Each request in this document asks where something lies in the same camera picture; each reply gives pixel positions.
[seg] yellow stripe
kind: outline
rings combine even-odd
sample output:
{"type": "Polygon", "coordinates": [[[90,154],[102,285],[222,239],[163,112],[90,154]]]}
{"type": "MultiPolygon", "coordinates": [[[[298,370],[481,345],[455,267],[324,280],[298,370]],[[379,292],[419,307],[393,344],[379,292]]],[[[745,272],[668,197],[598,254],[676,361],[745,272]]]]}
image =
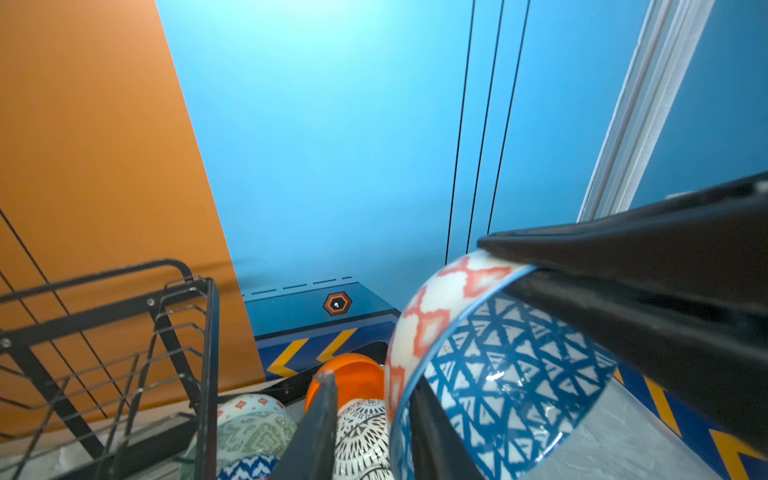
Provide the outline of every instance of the yellow stripe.
{"type": "Polygon", "coordinates": [[[710,435],[712,435],[712,440],[715,441],[717,451],[723,459],[723,463],[725,464],[725,468],[728,471],[731,480],[750,480],[750,477],[746,474],[746,470],[744,469],[744,464],[741,462],[741,458],[739,458],[740,453],[761,460],[766,459],[759,452],[752,450],[750,447],[744,445],[727,433],[710,430],[710,435]]]}
{"type": "Polygon", "coordinates": [[[355,329],[349,329],[349,330],[344,330],[343,332],[341,332],[341,333],[340,333],[338,336],[336,336],[336,338],[335,338],[335,339],[334,339],[334,340],[333,340],[333,341],[330,343],[330,345],[328,345],[328,346],[326,347],[326,349],[324,349],[324,350],[323,350],[323,352],[322,352],[322,353],[320,353],[320,354],[317,356],[317,359],[318,359],[320,362],[323,362],[323,363],[325,363],[325,362],[327,362],[328,360],[332,359],[332,358],[333,358],[333,354],[334,354],[334,353],[336,353],[336,351],[339,349],[339,347],[341,347],[341,345],[343,345],[343,344],[344,344],[344,342],[346,342],[346,341],[349,339],[349,337],[351,337],[351,336],[352,336],[352,334],[355,332],[355,330],[357,330],[357,328],[355,328],[355,329]]]}
{"type": "Polygon", "coordinates": [[[648,391],[650,392],[650,396],[654,399],[656,410],[659,412],[662,422],[666,423],[669,428],[677,433],[677,436],[682,437],[682,434],[680,434],[680,427],[677,426],[677,421],[674,419],[674,415],[672,415],[672,409],[670,408],[670,403],[667,401],[667,395],[664,393],[664,390],[647,377],[645,377],[645,382],[648,384],[648,391]]]}
{"type": "Polygon", "coordinates": [[[294,340],[288,345],[288,348],[283,350],[283,353],[278,356],[274,362],[272,362],[272,365],[267,370],[267,372],[274,373],[275,375],[289,377],[296,375],[296,372],[293,370],[285,367],[286,363],[289,362],[293,358],[294,355],[296,355],[296,352],[298,352],[301,347],[304,346],[306,341],[309,339],[301,339],[301,340],[294,340]]]}

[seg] orange panel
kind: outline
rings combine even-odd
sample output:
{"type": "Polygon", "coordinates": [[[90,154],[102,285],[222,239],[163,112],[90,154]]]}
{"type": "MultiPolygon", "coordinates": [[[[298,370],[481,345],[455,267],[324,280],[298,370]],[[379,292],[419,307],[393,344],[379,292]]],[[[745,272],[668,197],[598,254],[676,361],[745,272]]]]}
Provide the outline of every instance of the orange panel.
{"type": "MultiPolygon", "coordinates": [[[[0,2],[0,71],[0,209],[48,280],[158,258],[182,260],[196,274],[215,278],[221,292],[220,389],[262,380],[154,2],[0,2]]],[[[43,283],[2,219],[0,247],[0,271],[15,290],[43,283]]],[[[168,269],[159,270],[61,291],[60,297],[74,312],[157,290],[173,278],[168,269]]],[[[0,289],[8,291],[3,282],[0,289]]],[[[64,311],[51,295],[32,300],[28,308],[39,321],[64,311]]],[[[2,329],[32,323],[18,304],[4,306],[2,313],[2,329]]],[[[145,316],[85,335],[101,360],[108,361],[146,349],[150,330],[145,316]]],[[[191,344],[194,334],[184,334],[191,344]]],[[[56,345],[75,369],[97,365],[80,335],[56,345]]],[[[37,350],[56,374],[69,374],[51,344],[37,350]]],[[[187,357],[198,373],[200,363],[187,357]]],[[[170,371],[167,364],[157,366],[158,378],[170,371]]],[[[109,369],[112,376],[126,371],[122,365],[109,369]]],[[[81,380],[92,386],[106,379],[101,370],[81,380]]],[[[82,388],[72,385],[68,391],[82,388]]],[[[20,401],[39,401],[33,392],[18,394],[20,401]]],[[[94,392],[99,401],[111,395],[117,395],[114,386],[94,392]]],[[[145,398],[144,406],[183,395],[175,383],[145,398]]],[[[83,405],[89,401],[78,399],[83,405]]],[[[8,409],[0,409],[0,415],[6,420],[8,409]]],[[[14,430],[24,426],[31,424],[15,424],[14,430]]]]}

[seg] vertical black stripe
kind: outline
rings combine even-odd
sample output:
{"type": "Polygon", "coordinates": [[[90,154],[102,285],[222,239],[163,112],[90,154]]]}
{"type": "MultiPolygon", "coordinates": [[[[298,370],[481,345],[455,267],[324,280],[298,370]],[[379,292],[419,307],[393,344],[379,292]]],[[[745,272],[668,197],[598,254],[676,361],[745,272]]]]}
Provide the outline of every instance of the vertical black stripe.
{"type": "Polygon", "coordinates": [[[462,124],[464,123],[464,103],[467,99],[467,75],[469,73],[469,53],[472,50],[472,27],[475,24],[475,0],[472,0],[472,16],[469,18],[469,39],[467,40],[467,63],[464,67],[464,92],[462,93],[462,113],[458,118],[458,139],[456,140],[456,164],[453,167],[453,190],[451,191],[451,213],[448,217],[448,240],[445,242],[445,265],[448,265],[448,249],[451,246],[451,222],[453,221],[453,200],[456,195],[456,174],[458,173],[458,149],[462,144],[462,124]]]}
{"type": "Polygon", "coordinates": [[[488,127],[488,110],[491,108],[491,93],[493,92],[493,76],[496,73],[496,55],[498,54],[498,37],[502,33],[502,20],[504,19],[504,3],[498,11],[498,26],[496,27],[496,46],[493,49],[493,66],[491,67],[491,81],[488,83],[488,100],[485,102],[485,120],[482,124],[482,137],[480,140],[480,153],[478,154],[478,171],[475,174],[475,192],[472,194],[472,210],[469,214],[469,232],[467,232],[467,248],[464,253],[469,253],[469,241],[472,238],[472,221],[475,219],[475,202],[478,197],[478,182],[480,181],[480,165],[482,164],[482,149],[485,145],[485,129],[488,127]]]}
{"type": "MultiPolygon", "coordinates": [[[[40,268],[38,263],[35,261],[35,258],[32,256],[32,254],[30,253],[29,249],[27,248],[27,246],[22,241],[21,237],[18,235],[18,233],[16,233],[16,229],[13,227],[13,225],[11,225],[10,220],[8,220],[8,218],[5,216],[5,214],[3,213],[2,209],[0,209],[0,217],[2,217],[2,219],[5,221],[5,224],[8,225],[8,228],[11,231],[11,233],[13,233],[13,236],[16,237],[16,241],[18,241],[18,244],[22,246],[22,249],[24,249],[24,252],[27,254],[27,257],[32,262],[32,265],[35,266],[35,269],[40,274],[40,277],[42,277],[42,279],[45,282],[45,284],[48,285],[50,283],[48,281],[48,278],[45,276],[45,274],[43,273],[43,270],[40,268]]],[[[56,298],[56,300],[58,301],[58,304],[61,305],[61,308],[64,310],[65,314],[69,315],[69,310],[67,309],[66,305],[64,305],[64,302],[61,301],[61,298],[59,297],[58,293],[56,293],[55,290],[53,291],[53,295],[56,298]]],[[[82,337],[83,341],[88,346],[88,349],[91,351],[91,353],[93,353],[94,357],[96,358],[96,361],[99,362],[99,364],[103,365],[104,362],[101,361],[101,359],[99,358],[98,354],[96,353],[96,350],[94,350],[94,347],[91,345],[90,342],[88,342],[88,339],[85,338],[85,334],[83,334],[83,332],[80,332],[80,337],[82,337]]],[[[107,370],[107,367],[102,367],[102,369],[104,370],[104,373],[107,374],[107,377],[109,378],[110,382],[112,382],[112,385],[114,386],[114,388],[118,391],[118,394],[119,395],[123,395],[123,392],[120,390],[120,387],[118,387],[118,384],[112,378],[112,375],[110,375],[109,371],[107,370]]]]}
{"type": "Polygon", "coordinates": [[[518,86],[518,72],[520,71],[520,59],[523,56],[523,43],[525,43],[525,29],[528,27],[528,12],[531,10],[531,0],[525,6],[525,20],[523,21],[523,32],[520,35],[520,50],[518,51],[518,64],[515,66],[515,79],[512,81],[512,95],[509,96],[509,109],[507,110],[507,126],[504,128],[504,140],[502,141],[502,152],[498,156],[498,171],[496,172],[496,185],[493,187],[493,200],[491,201],[491,216],[488,217],[488,229],[486,233],[491,233],[491,220],[493,220],[493,207],[496,205],[496,191],[498,190],[498,177],[502,173],[502,160],[504,160],[504,149],[507,145],[507,130],[509,129],[509,115],[512,113],[512,101],[515,99],[515,89],[518,86]]]}
{"type": "MultiPolygon", "coordinates": [[[[0,271],[0,278],[2,278],[2,281],[5,283],[5,285],[8,287],[8,289],[9,289],[9,290],[11,290],[12,292],[15,292],[15,290],[13,290],[13,286],[12,286],[12,285],[11,285],[11,283],[8,281],[8,279],[7,279],[7,278],[5,278],[5,275],[3,275],[3,272],[2,272],[2,271],[0,271]]],[[[29,309],[29,307],[27,307],[27,304],[26,304],[26,303],[24,303],[24,300],[19,300],[18,302],[19,302],[19,303],[20,303],[20,304],[21,304],[21,305],[24,307],[24,310],[27,312],[27,314],[29,315],[29,317],[32,319],[32,321],[33,321],[33,322],[35,322],[35,323],[40,323],[40,322],[38,321],[38,319],[37,319],[37,318],[35,318],[35,315],[32,313],[32,311],[29,309]]],[[[72,374],[73,374],[73,375],[74,375],[74,377],[77,379],[78,383],[79,383],[79,384],[80,384],[80,385],[83,387],[83,389],[86,389],[86,390],[88,390],[88,387],[86,387],[86,386],[85,386],[85,384],[83,383],[83,381],[82,381],[82,380],[80,380],[80,377],[79,377],[79,376],[78,376],[78,375],[77,375],[77,374],[74,372],[74,369],[72,368],[72,365],[70,365],[70,364],[69,364],[69,362],[67,361],[67,359],[64,357],[64,354],[63,354],[63,353],[61,353],[61,350],[59,350],[59,349],[58,349],[58,347],[56,346],[56,344],[55,344],[55,343],[53,343],[53,342],[52,342],[52,341],[50,341],[50,340],[48,341],[48,343],[50,343],[50,344],[51,344],[51,346],[53,347],[53,350],[55,350],[55,351],[56,351],[56,353],[57,353],[57,354],[58,354],[58,355],[61,357],[61,361],[62,361],[62,362],[64,362],[64,364],[67,366],[67,368],[69,369],[69,371],[70,371],[70,372],[72,372],[72,374]]],[[[96,401],[96,398],[94,398],[94,396],[91,394],[91,392],[90,392],[90,391],[88,392],[88,396],[89,396],[89,397],[91,397],[91,400],[93,400],[93,403],[94,403],[94,405],[95,405],[95,406],[97,406],[99,410],[101,410],[101,414],[104,416],[104,418],[107,418],[107,417],[108,417],[108,416],[107,416],[107,413],[104,411],[104,409],[103,409],[103,408],[101,408],[101,407],[99,406],[98,402],[96,401]]]]}

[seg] dish rack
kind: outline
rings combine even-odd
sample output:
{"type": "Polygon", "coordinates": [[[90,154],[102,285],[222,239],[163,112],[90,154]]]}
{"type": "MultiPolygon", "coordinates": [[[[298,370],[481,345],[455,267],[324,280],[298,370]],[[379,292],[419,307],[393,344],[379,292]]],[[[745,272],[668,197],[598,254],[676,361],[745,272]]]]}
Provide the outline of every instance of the dish rack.
{"type": "MultiPolygon", "coordinates": [[[[23,382],[22,386],[29,387],[26,384],[31,384],[44,401],[30,405],[6,398],[12,397],[14,392],[5,390],[5,387],[0,393],[0,402],[5,404],[7,412],[18,411],[18,415],[42,418],[36,428],[21,433],[3,432],[6,425],[0,426],[0,442],[14,442],[22,447],[19,451],[23,449],[21,458],[15,458],[10,465],[0,468],[0,478],[21,478],[25,468],[37,458],[73,444],[81,445],[89,459],[60,474],[57,480],[127,478],[179,454],[189,445],[195,433],[202,440],[197,442],[194,479],[215,478],[219,293],[213,279],[194,276],[189,267],[180,261],[156,260],[0,296],[0,306],[6,307],[11,303],[20,305],[35,323],[0,332],[2,375],[12,380],[13,385],[23,382]],[[98,282],[120,281],[118,277],[136,273],[145,275],[148,270],[168,267],[178,271],[179,280],[165,283],[154,292],[76,313],[69,313],[61,301],[60,294],[65,295],[64,291],[68,289],[86,284],[94,284],[89,287],[98,286],[98,282]],[[54,296],[67,314],[38,322],[27,303],[33,297],[42,295],[54,296]],[[110,362],[99,359],[85,335],[118,322],[147,322],[147,316],[152,322],[151,329],[147,326],[147,331],[151,331],[147,348],[110,362]],[[193,321],[171,322],[172,317],[188,319],[190,316],[195,317],[193,321]],[[95,366],[79,371],[71,368],[56,342],[68,336],[80,336],[88,344],[97,360],[95,366]],[[47,351],[52,351],[48,345],[58,353],[60,359],[57,360],[66,364],[69,374],[54,378],[49,372],[51,356],[42,358],[33,350],[37,347],[39,352],[40,346],[45,346],[47,351]],[[194,365],[201,366],[197,375],[193,373],[190,360],[194,365]],[[14,364],[18,369],[8,367],[14,364]],[[157,378],[158,368],[168,374],[157,378]],[[111,372],[116,370],[122,374],[112,375],[111,372]],[[109,380],[96,383],[83,380],[89,375],[93,378],[96,373],[106,373],[109,380]],[[189,412],[177,412],[146,425],[137,424],[139,410],[147,407],[142,399],[161,389],[167,392],[179,386],[189,400],[189,412]],[[109,396],[104,395],[104,388],[110,389],[109,396]],[[93,418],[97,415],[101,421],[94,423],[93,418]],[[65,443],[51,448],[41,446],[44,435],[61,436],[66,434],[66,430],[71,437],[65,443]]],[[[113,340],[119,343],[119,332],[122,330],[111,328],[108,331],[117,332],[113,340]]]]}

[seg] wall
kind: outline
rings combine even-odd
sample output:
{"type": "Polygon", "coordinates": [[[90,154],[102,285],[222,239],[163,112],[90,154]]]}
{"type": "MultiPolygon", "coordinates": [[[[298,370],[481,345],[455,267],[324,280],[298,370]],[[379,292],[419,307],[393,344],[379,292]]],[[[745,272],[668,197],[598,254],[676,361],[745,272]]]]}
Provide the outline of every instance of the wall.
{"type": "MultiPolygon", "coordinates": [[[[528,3],[475,3],[464,94],[472,6],[158,2],[247,299],[401,309],[487,232],[528,3]]],[[[575,220],[646,7],[531,2],[493,230],[575,220]]]]}
{"type": "Polygon", "coordinates": [[[768,170],[768,4],[719,1],[632,207],[768,170]]]}
{"type": "MultiPolygon", "coordinates": [[[[263,379],[154,3],[2,2],[0,71],[0,294],[46,279],[177,258],[195,273],[213,276],[222,292],[220,388],[263,379]]],[[[61,304],[39,296],[28,307],[43,321],[63,315],[65,306],[83,310],[159,289],[172,278],[161,272],[76,294],[63,291],[61,304]]],[[[32,321],[18,304],[0,311],[3,329],[32,321]]],[[[85,338],[108,362],[146,349],[150,332],[147,317],[90,331],[85,338]]],[[[95,366],[82,337],[56,343],[73,368],[95,366]]],[[[52,346],[37,348],[54,377],[69,373],[52,346]]],[[[4,366],[13,366],[8,362],[3,359],[4,366]]],[[[95,385],[106,373],[83,380],[95,385]]],[[[40,400],[9,378],[0,383],[3,396],[40,400]]],[[[81,388],[74,382],[71,387],[81,388]]],[[[111,387],[96,393],[99,401],[114,395],[111,387]]],[[[182,395],[176,385],[147,398],[145,406],[182,395]]],[[[81,397],[76,406],[92,406],[81,397]]],[[[0,408],[4,433],[30,428],[34,421],[7,404],[0,408]]]]}

